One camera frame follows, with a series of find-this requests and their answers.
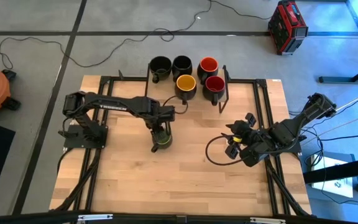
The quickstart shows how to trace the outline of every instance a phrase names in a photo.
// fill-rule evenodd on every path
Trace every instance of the power cord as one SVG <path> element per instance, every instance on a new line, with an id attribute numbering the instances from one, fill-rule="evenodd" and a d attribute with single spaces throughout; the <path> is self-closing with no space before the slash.
<path id="1" fill-rule="evenodd" d="M 318 136 L 317 132 L 316 133 L 312 133 L 311 131 L 307 131 L 306 132 L 309 132 L 315 136 Z M 324 193 L 323 189 L 324 189 L 324 185 L 325 185 L 325 182 L 326 182 L 326 178 L 327 178 L 327 170 L 326 170 L 326 164 L 325 164 L 325 158 L 324 158 L 324 150 L 323 150 L 323 139 L 320 139 L 319 137 L 317 137 L 317 140 L 319 142 L 318 146 L 320 147 L 320 150 L 317 151 L 317 152 L 314 152 L 312 153 L 310 156 L 308 156 L 306 159 L 305 159 L 305 164 L 307 166 L 310 166 L 310 168 L 312 168 L 313 166 L 317 165 L 319 162 L 323 161 L 323 165 L 324 165 L 324 181 L 323 181 L 323 186 L 321 188 L 321 193 L 325 196 L 327 196 L 329 199 L 331 199 L 333 202 L 337 203 L 337 204 L 343 204 L 343 203 L 347 203 L 347 202 L 354 202 L 354 203 L 358 203 L 358 201 L 355 201 L 355 200 L 346 200 L 344 202 L 338 202 L 336 201 L 335 199 L 333 199 L 332 197 L 330 197 L 329 195 L 327 195 L 326 193 Z M 317 157 L 311 162 L 311 164 L 308 164 L 306 161 L 311 157 L 313 156 L 314 154 L 317 154 Z"/>
<path id="2" fill-rule="evenodd" d="M 290 150 L 292 147 L 295 146 L 295 144 L 298 142 L 300 133 L 301 133 L 301 129 L 302 129 L 302 124 L 306 121 L 306 118 L 303 118 L 301 120 L 301 122 L 299 123 L 299 127 L 298 127 L 298 131 L 296 132 L 296 137 L 295 139 L 292 141 L 292 143 L 287 146 L 284 147 L 283 149 L 279 149 L 279 150 L 275 150 L 275 151 L 269 151 L 269 152 L 260 152 L 259 154 L 276 154 L 276 153 L 281 153 L 281 152 L 288 152 L 288 150 Z"/>
<path id="3" fill-rule="evenodd" d="M 332 119 L 332 118 L 334 118 L 334 117 L 337 116 L 337 115 L 340 115 L 340 114 L 343 113 L 346 109 L 348 109 L 348 108 L 354 106 L 356 103 L 358 103 L 358 100 L 357 100 L 356 102 L 354 102 L 353 104 L 351 104 L 351 105 L 347 106 L 346 108 L 344 108 L 341 112 L 339 112 L 339 113 L 337 113 L 337 114 L 334 114 L 334 116 L 332 116 L 332 117 L 330 117 L 330 118 L 326 118 L 326 119 L 322 120 L 322 122 L 319 122 L 319 123 L 316 123 L 316 124 L 312 125 L 310 128 L 313 128 L 313 127 L 315 127 L 316 125 L 319 125 L 319 124 L 323 124 L 325 121 L 327 121 L 327 120 L 329 120 L 329 119 Z"/>
<path id="4" fill-rule="evenodd" d="M 358 135 L 355 135 L 355 136 L 344 136 L 344 137 L 338 137 L 338 138 L 332 138 L 332 139 L 320 139 L 320 141 L 333 141 L 333 140 L 347 139 L 347 138 L 358 138 Z"/>
<path id="5" fill-rule="evenodd" d="M 347 202 L 354 202 L 354 203 L 358 203 L 358 201 L 355 200 L 346 200 L 344 202 L 337 202 L 335 199 L 333 199 L 332 197 L 330 197 L 329 195 L 327 195 L 326 193 L 324 193 L 323 189 L 324 189 L 324 184 L 326 183 L 326 179 L 327 179 L 327 169 L 326 169 L 326 161 L 325 158 L 323 156 L 323 165 L 324 165 L 324 181 L 323 181 L 323 186 L 321 188 L 321 193 L 325 196 L 327 196 L 329 199 L 331 199 L 333 202 L 337 203 L 337 204 L 343 204 L 343 203 L 347 203 Z"/>
<path id="6" fill-rule="evenodd" d="M 81 67 L 81 68 L 90 68 L 90 67 L 95 67 L 95 66 L 98 66 L 98 65 L 101 65 L 102 63 L 104 63 L 105 61 L 109 60 L 111 58 L 111 56 L 113 55 L 113 53 L 119 49 L 121 46 L 123 46 L 125 44 L 126 41 L 128 40 L 131 40 L 133 42 L 142 42 L 144 41 L 148 36 L 152 35 L 154 32 L 157 32 L 157 31 L 164 31 L 159 37 L 165 41 L 165 42 L 170 42 L 172 41 L 174 38 L 175 38 L 175 35 L 174 33 L 176 32 L 183 32 L 183 31 L 186 31 L 188 29 L 190 29 L 194 23 L 197 21 L 197 17 L 198 15 L 200 15 L 201 13 L 204 13 L 204 12 L 209 12 L 212 8 L 212 2 L 215 2 L 221 6 L 224 6 L 224 7 L 228 7 L 230 9 L 232 9 L 236 14 L 238 14 L 239 16 L 245 16 L 245 17 L 254 17 L 254 18 L 258 18 L 258 19 L 263 19 L 263 20 L 266 20 L 266 19 L 270 19 L 271 17 L 269 18 L 262 18 L 262 17 L 259 17 L 259 16 L 253 16 L 253 15 L 248 15 L 248 14 L 240 14 L 239 12 L 237 12 L 233 7 L 231 6 L 227 6 L 225 4 L 222 4 L 218 1 L 215 1 L 215 0 L 207 0 L 209 2 L 209 7 L 207 10 L 205 11 L 200 11 L 200 12 L 197 12 L 194 16 L 193 16 L 193 21 L 190 23 L 190 25 L 186 28 L 183 28 L 183 29 L 177 29 L 177 30 L 168 30 L 168 29 L 165 29 L 165 28 L 156 28 L 154 29 L 153 31 L 151 31 L 149 34 L 147 34 L 146 36 L 144 36 L 142 39 L 140 40 L 134 40 L 134 39 L 131 39 L 131 38 L 126 38 L 124 39 L 119 45 L 117 45 L 115 48 L 112 49 L 112 51 L 110 52 L 110 54 L 105 58 L 103 59 L 102 61 L 100 62 L 97 62 L 97 63 L 94 63 L 94 64 L 90 64 L 90 65 L 82 65 L 80 63 L 78 63 L 75 59 L 73 59 L 72 57 L 66 55 L 66 53 L 64 52 L 63 50 L 63 45 L 57 41 L 46 41 L 46 40 L 41 40 L 41 39 L 38 39 L 36 37 L 26 37 L 26 38 L 23 38 L 23 39 L 17 39 L 17 38 L 13 38 L 13 37 L 6 37 L 5 39 L 3 39 L 1 42 L 0 42 L 0 55 L 2 57 L 2 64 L 7 68 L 7 69 L 13 69 L 13 63 L 11 61 L 11 59 L 8 57 L 8 55 L 6 55 L 5 53 L 2 53 L 1 51 L 1 47 L 2 47 L 2 44 L 6 41 L 6 40 L 16 40 L 16 41 L 25 41 L 25 40 L 29 40 L 29 39 L 32 39 L 32 40 L 37 40 L 39 42 L 43 42 L 43 43 L 46 43 L 46 44 L 58 44 L 60 46 L 60 51 L 62 52 L 62 54 L 66 57 L 68 57 L 72 62 L 74 62 L 77 66 Z M 169 39 L 165 39 L 164 36 L 166 35 L 170 35 L 171 37 Z M 7 66 L 7 64 L 5 63 L 5 58 L 6 60 L 8 60 L 10 66 Z"/>
<path id="7" fill-rule="evenodd" d="M 73 150 L 73 148 L 67 148 L 67 150 L 63 153 L 63 155 L 60 156 L 59 161 L 57 162 L 57 174 L 59 174 L 60 164 L 62 163 L 62 160 L 71 150 Z"/>
<path id="8" fill-rule="evenodd" d="M 220 162 L 215 162 L 215 161 L 213 161 L 213 160 L 209 157 L 209 155 L 208 155 L 209 145 L 210 145 L 213 141 L 215 141 L 215 140 L 217 140 L 217 139 L 226 138 L 226 137 L 240 137 L 240 136 L 235 135 L 235 134 L 228 134 L 228 135 L 224 135 L 224 136 L 218 136 L 218 137 L 212 138 L 212 139 L 207 143 L 207 145 L 206 145 L 206 147 L 205 147 L 205 156 L 206 156 L 207 160 L 210 161 L 210 162 L 211 162 L 212 164 L 214 164 L 214 165 L 217 165 L 217 166 L 229 166 L 229 165 L 233 165 L 233 164 L 242 162 L 243 160 L 246 159 L 246 157 L 245 157 L 245 158 L 243 158 L 243 159 L 239 159 L 239 160 L 236 160 L 236 161 L 234 161 L 234 162 L 228 162 L 228 163 L 224 163 L 224 164 L 223 164 L 223 163 L 220 163 Z"/>
<path id="9" fill-rule="evenodd" d="M 162 104 L 162 106 L 165 106 L 165 104 L 167 104 L 168 103 L 168 101 L 170 101 L 171 99 L 173 99 L 173 98 L 179 98 L 179 99 L 181 99 L 181 100 L 183 100 L 181 97 L 179 97 L 179 96 L 171 96 L 171 97 L 169 97 L 167 100 L 165 100 L 165 102 Z M 184 113 L 186 113 L 187 112 L 187 109 L 189 108 L 189 103 L 187 102 L 187 101 L 185 101 L 186 102 L 186 108 L 185 108 L 185 110 L 184 111 L 182 111 L 182 112 L 176 112 L 175 111 L 175 114 L 184 114 Z"/>
<path id="10" fill-rule="evenodd" d="M 337 129 L 337 128 L 343 127 L 343 126 L 345 126 L 345 125 L 347 125 L 347 124 L 351 124 L 351 123 L 353 123 L 353 122 L 355 122 L 355 121 L 358 121 L 358 118 L 353 119 L 353 120 L 351 120 L 351 121 L 348 121 L 348 122 L 346 122 L 346 123 L 344 123 L 344 124 L 341 124 L 341 125 L 339 125 L 339 126 L 336 126 L 336 127 L 334 127 L 334 128 L 331 128 L 331 129 L 329 129 L 329 130 L 327 130 L 327 131 L 325 131 L 325 132 L 323 132 L 323 133 L 317 135 L 316 137 L 310 139 L 309 141 L 305 142 L 302 146 L 304 146 L 305 144 L 308 144 L 310 141 L 312 141 L 312 140 L 314 140 L 314 139 L 316 139 L 316 138 L 318 138 L 318 137 L 320 137 L 320 136 L 322 136 L 322 135 L 324 135 L 324 134 L 326 134 L 326 133 L 328 133 L 328 132 L 330 132 L 330 131 L 333 131 L 333 130 L 335 130 L 335 129 Z"/>

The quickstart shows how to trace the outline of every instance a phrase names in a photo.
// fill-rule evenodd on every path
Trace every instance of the white cable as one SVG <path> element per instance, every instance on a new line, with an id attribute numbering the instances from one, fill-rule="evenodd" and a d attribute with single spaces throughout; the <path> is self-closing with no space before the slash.
<path id="1" fill-rule="evenodd" d="M 327 130 L 327 131 L 325 131 L 325 132 L 323 132 L 323 133 L 321 133 L 321 134 L 315 136 L 314 138 L 312 138 L 312 139 L 310 139 L 309 141 L 305 142 L 305 143 L 302 144 L 301 146 L 304 146 L 305 144 L 308 144 L 309 142 L 311 142 L 312 140 L 314 140 L 314 139 L 316 139 L 316 138 L 322 136 L 323 134 L 326 134 L 326 133 L 328 133 L 328 132 L 330 132 L 330 131 L 333 131 L 333 130 L 335 130 L 335 129 L 337 129 L 337 128 L 340 128 L 340 127 L 342 127 L 342 126 L 345 126 L 345 125 L 347 125 L 347 124 L 353 123 L 353 122 L 355 122 L 355 121 L 357 121 L 357 120 L 358 120 L 358 118 L 356 118 L 356 119 L 354 119 L 354 120 L 352 120 L 352 121 L 348 121 L 348 122 L 346 122 L 346 123 L 344 123 L 344 124 L 341 124 L 341 125 L 339 125 L 339 126 L 336 126 L 335 128 L 331 128 L 331 129 L 329 129 L 329 130 Z"/>

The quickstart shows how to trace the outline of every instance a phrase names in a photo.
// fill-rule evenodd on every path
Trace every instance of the black robotic arm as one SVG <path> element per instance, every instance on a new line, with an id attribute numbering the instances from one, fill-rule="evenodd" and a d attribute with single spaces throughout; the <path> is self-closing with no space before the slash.
<path id="1" fill-rule="evenodd" d="M 160 106 L 157 100 L 146 96 L 121 98 L 79 91 L 65 98 L 63 114 L 67 118 L 75 119 L 79 124 L 79 126 L 71 125 L 68 132 L 64 130 L 59 132 L 66 137 L 65 147 L 103 148 L 105 146 L 108 127 L 92 121 L 86 114 L 95 108 L 125 111 L 142 118 L 147 128 L 151 129 L 152 152 L 165 149 L 172 143 L 170 122 L 175 120 L 174 106 Z"/>
<path id="2" fill-rule="evenodd" d="M 226 149 L 226 154 L 231 159 L 235 159 L 239 154 L 241 160 L 252 167 L 269 154 L 289 152 L 298 142 L 302 127 L 314 119 L 333 116 L 335 108 L 336 105 L 325 95 L 315 93 L 309 96 L 309 101 L 298 116 L 284 119 L 267 129 L 254 130 L 252 127 L 255 122 L 243 120 L 227 124 L 226 126 L 238 138 L 229 138 L 230 145 Z"/>

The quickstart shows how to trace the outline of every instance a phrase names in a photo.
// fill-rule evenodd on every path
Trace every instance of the mug handle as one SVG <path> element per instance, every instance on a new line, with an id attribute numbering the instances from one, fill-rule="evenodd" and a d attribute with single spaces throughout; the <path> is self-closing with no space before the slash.
<path id="1" fill-rule="evenodd" d="M 173 81 L 176 82 L 176 81 L 178 80 L 179 76 L 180 76 L 180 72 L 179 72 L 179 71 L 175 71 L 175 72 L 173 73 Z"/>
<path id="2" fill-rule="evenodd" d="M 158 83 L 160 81 L 160 78 L 158 77 L 158 75 L 153 74 L 153 83 Z"/>
<path id="3" fill-rule="evenodd" d="M 187 103 L 187 93 L 184 93 L 181 97 L 181 104 L 186 105 Z"/>
<path id="4" fill-rule="evenodd" d="M 208 77 L 208 74 L 207 73 L 203 73 L 203 76 L 201 76 L 201 84 L 202 85 L 205 85 L 205 81 Z"/>
<path id="5" fill-rule="evenodd" d="M 214 93 L 214 95 L 212 96 L 211 103 L 213 106 L 218 105 L 218 94 L 217 93 Z"/>

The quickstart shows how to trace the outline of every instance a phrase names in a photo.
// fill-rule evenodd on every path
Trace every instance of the white label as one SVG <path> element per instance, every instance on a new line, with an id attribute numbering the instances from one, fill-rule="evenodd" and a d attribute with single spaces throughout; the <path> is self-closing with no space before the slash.
<path id="1" fill-rule="evenodd" d="M 110 109 L 110 110 L 121 110 L 121 111 L 126 111 L 127 108 L 121 108 L 118 106 L 106 106 L 106 105 L 100 105 L 101 108 L 103 109 Z"/>

